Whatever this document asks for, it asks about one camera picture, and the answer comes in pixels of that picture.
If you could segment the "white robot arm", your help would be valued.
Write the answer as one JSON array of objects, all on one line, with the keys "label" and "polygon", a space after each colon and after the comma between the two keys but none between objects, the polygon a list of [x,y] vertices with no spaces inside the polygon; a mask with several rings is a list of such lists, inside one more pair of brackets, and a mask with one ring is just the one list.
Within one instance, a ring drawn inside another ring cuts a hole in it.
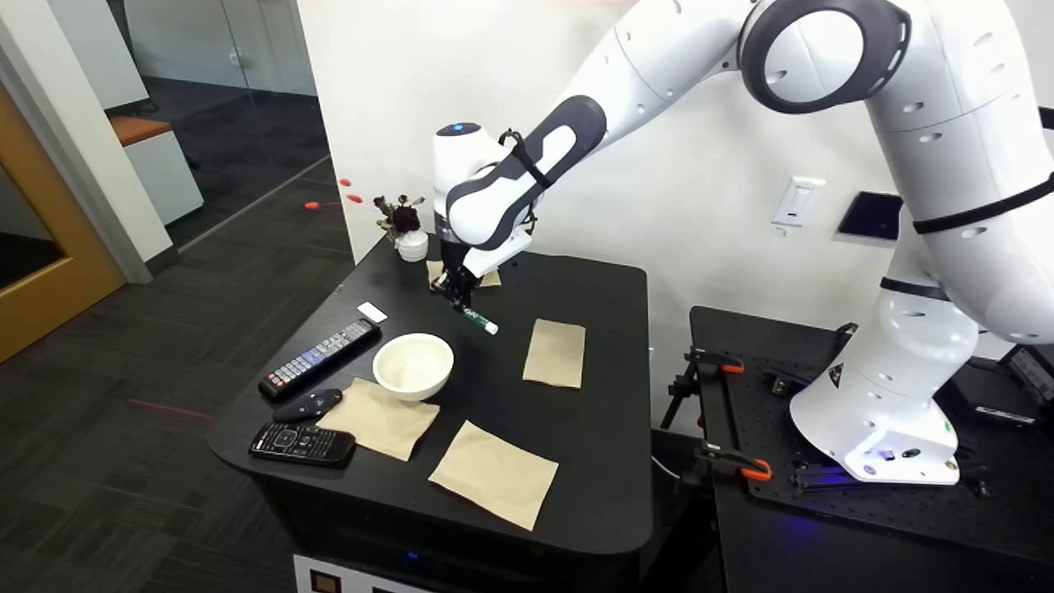
[{"label": "white robot arm", "polygon": [[791,426],[865,484],[952,487],[960,436],[935,392],[985,332],[1054,344],[1054,157],[1005,0],[636,0],[531,131],[442,167],[436,285],[468,302],[531,243],[557,177],[726,69],[781,120],[859,110],[902,199],[873,310]]}]

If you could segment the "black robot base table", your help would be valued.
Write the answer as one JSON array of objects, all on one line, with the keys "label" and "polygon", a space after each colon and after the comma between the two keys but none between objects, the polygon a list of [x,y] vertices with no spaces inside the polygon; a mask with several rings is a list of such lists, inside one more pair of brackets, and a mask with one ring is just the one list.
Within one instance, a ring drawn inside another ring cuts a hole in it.
[{"label": "black robot base table", "polygon": [[1008,396],[1013,372],[973,366],[939,392],[963,436],[960,484],[856,484],[788,419],[834,355],[830,329],[698,306],[688,332],[745,361],[702,385],[704,436],[775,463],[768,484],[716,471],[697,487],[719,593],[1054,593],[1050,439],[973,409]]}]

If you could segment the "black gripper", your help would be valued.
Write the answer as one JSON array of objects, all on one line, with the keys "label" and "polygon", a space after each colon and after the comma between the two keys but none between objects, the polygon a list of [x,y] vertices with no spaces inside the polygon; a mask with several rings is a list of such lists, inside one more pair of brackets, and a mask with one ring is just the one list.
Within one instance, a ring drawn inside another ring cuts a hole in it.
[{"label": "black gripper", "polygon": [[446,289],[451,301],[468,301],[478,285],[481,285],[481,278],[471,273],[463,260],[448,260],[448,263],[446,263],[442,289]]}]

